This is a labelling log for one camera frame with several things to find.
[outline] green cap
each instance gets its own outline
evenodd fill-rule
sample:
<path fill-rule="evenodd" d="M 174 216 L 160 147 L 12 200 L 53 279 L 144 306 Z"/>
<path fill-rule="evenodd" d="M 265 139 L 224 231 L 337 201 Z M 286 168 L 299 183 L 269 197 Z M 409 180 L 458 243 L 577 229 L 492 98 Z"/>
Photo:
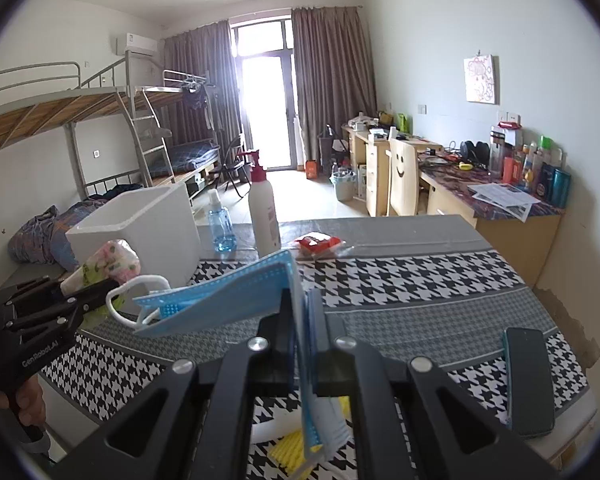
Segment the green cap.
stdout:
<path fill-rule="evenodd" d="M 545 136 L 540 136 L 540 148 L 542 148 L 543 150 L 550 150 L 551 149 L 551 138 L 545 137 Z"/>

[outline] orange box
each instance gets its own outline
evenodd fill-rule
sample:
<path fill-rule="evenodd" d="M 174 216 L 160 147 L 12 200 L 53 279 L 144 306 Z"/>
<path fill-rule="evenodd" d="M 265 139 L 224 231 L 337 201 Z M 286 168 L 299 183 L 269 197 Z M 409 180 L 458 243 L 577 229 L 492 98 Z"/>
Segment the orange box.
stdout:
<path fill-rule="evenodd" d="M 304 164 L 304 172 L 309 180 L 318 178 L 318 163 L 315 160 L 308 160 Z"/>

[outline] metal screw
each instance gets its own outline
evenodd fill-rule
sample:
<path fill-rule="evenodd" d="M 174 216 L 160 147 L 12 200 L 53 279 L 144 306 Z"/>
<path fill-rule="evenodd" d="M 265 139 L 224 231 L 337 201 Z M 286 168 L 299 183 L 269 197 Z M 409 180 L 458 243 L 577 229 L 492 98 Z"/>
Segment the metal screw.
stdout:
<path fill-rule="evenodd" d="M 425 374 L 430 372 L 433 368 L 433 363 L 427 357 L 414 357 L 411 360 L 411 368 L 420 372 L 421 374 Z"/>
<path fill-rule="evenodd" d="M 193 362 L 188 359 L 178 359 L 171 365 L 171 370 L 179 375 L 187 374 L 193 368 Z"/>
<path fill-rule="evenodd" d="M 338 345 L 343 350 L 351 350 L 358 343 L 355 339 L 353 339 L 350 335 L 343 335 L 336 338 L 336 345 Z"/>
<path fill-rule="evenodd" d="M 249 339 L 247 346 L 250 350 L 254 352 L 262 352 L 263 350 L 266 350 L 269 346 L 269 341 L 267 341 L 263 337 L 256 336 Z"/>

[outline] upper bunk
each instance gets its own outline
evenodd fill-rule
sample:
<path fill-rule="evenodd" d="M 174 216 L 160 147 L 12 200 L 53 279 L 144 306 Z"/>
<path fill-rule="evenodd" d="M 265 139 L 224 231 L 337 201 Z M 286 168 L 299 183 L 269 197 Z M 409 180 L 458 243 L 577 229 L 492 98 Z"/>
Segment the upper bunk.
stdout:
<path fill-rule="evenodd" d="M 75 88 L 26 97 L 0 105 L 0 150 L 10 144 L 67 123 L 119 113 L 122 111 L 121 102 L 127 110 L 146 110 L 147 105 L 142 95 L 143 91 L 153 108 L 178 102 L 182 99 L 182 85 L 187 77 L 194 78 L 198 84 L 205 81 L 205 78 L 199 76 L 162 70 L 163 86 L 128 84 L 116 86 L 114 69 L 123 63 L 126 65 L 126 81 L 128 82 L 130 81 L 129 52 L 122 59 L 110 64 L 85 81 L 81 80 L 80 65 L 74 61 L 39 63 L 1 70 L 0 75 L 40 67 L 69 66 L 77 69 L 75 74 L 26 80 L 2 86 L 0 91 L 42 81 L 70 78 L 77 79 L 78 85 Z M 102 86 L 103 75 L 108 76 L 112 86 Z M 166 77 L 167 75 L 184 76 L 184 79 L 174 79 Z"/>

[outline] red candy wrapper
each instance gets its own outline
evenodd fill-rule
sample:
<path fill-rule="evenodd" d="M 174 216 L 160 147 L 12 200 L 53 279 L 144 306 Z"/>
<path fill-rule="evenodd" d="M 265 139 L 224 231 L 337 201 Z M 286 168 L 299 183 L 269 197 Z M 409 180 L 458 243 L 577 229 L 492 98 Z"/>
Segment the red candy wrapper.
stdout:
<path fill-rule="evenodd" d="M 313 258 L 333 255 L 333 251 L 343 243 L 338 237 L 318 232 L 307 233 L 294 241 L 298 242 L 303 253 Z"/>

